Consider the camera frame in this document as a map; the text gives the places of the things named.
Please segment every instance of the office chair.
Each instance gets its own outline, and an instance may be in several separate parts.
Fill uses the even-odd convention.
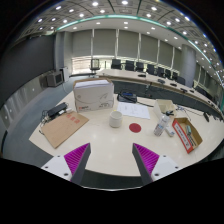
[[[176,72],[173,72],[172,80],[177,81],[177,77],[178,77],[178,74]]]
[[[180,76],[177,76],[177,83],[180,83],[182,85],[185,85],[185,78],[182,78]]]
[[[127,71],[134,71],[134,69],[135,69],[134,61],[126,60],[125,70],[127,70]]]
[[[144,64],[142,62],[136,62],[135,71],[136,72],[143,72]]]
[[[120,69],[121,70],[121,60],[112,59],[111,69]]]
[[[97,70],[100,70],[100,61],[99,59],[91,59],[90,70],[96,73]]]
[[[171,71],[168,69],[165,69],[165,77],[168,79],[171,79]]]
[[[154,71],[155,71],[154,65],[147,64],[146,72],[147,72],[149,75],[155,75]]]
[[[165,78],[164,68],[158,67],[157,76]]]

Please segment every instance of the paper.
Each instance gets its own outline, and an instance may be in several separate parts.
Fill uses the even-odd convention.
[[[150,119],[148,107],[143,105],[119,102],[117,111],[120,111],[123,115],[130,117]]]
[[[86,82],[78,82],[75,85],[75,88],[80,87],[90,87],[90,86],[102,86],[110,84],[107,80],[95,80],[95,81],[86,81]]]

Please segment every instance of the cup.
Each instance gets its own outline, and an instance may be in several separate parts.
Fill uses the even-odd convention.
[[[113,128],[119,128],[121,126],[122,119],[123,115],[120,111],[112,111],[110,113],[109,124]]]

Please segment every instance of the table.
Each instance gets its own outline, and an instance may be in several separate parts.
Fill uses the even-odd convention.
[[[118,176],[140,176],[132,154],[133,143],[142,145],[159,155],[166,154],[184,168],[205,158],[223,139],[223,122],[214,120],[213,117],[210,117],[210,122],[207,122],[204,116],[188,112],[191,123],[198,130],[203,142],[198,148],[187,154],[177,134],[174,137],[169,137],[166,132],[160,137],[154,135],[153,131],[158,118],[152,107],[148,107],[150,120],[124,116],[122,126],[112,128],[109,126],[109,114],[117,109],[118,101],[116,98],[117,95],[114,94],[113,108],[81,113],[89,118],[89,121],[57,149],[54,149],[45,136],[39,133],[39,126],[34,130],[29,140],[52,156],[65,155],[81,145],[91,143],[91,154],[86,164],[87,170]],[[155,104],[155,100],[152,99],[138,97],[138,101],[148,105]],[[69,107],[76,111],[73,92],[69,93],[59,104],[62,102],[69,103]],[[187,109],[202,115],[200,111]],[[177,117],[188,116],[185,112],[178,111]],[[131,123],[138,123],[142,128],[141,132],[131,132],[129,130]]]

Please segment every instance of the box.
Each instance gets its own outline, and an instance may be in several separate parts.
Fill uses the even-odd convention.
[[[114,84],[108,78],[77,80],[73,84],[77,112],[112,108]]]
[[[155,112],[156,116],[160,119],[160,117],[166,111],[173,111],[174,115],[170,115],[170,119],[174,119],[177,116],[177,112],[172,100],[156,100],[153,111]]]
[[[191,133],[192,133],[191,137],[195,143],[195,145],[193,146],[186,134],[186,125],[189,125],[191,127]],[[177,132],[178,136],[180,137],[187,153],[190,153],[192,150],[197,148],[202,143],[202,138],[199,135],[197,129],[191,124],[191,122],[186,117],[175,118],[173,120],[172,126],[174,130]]]

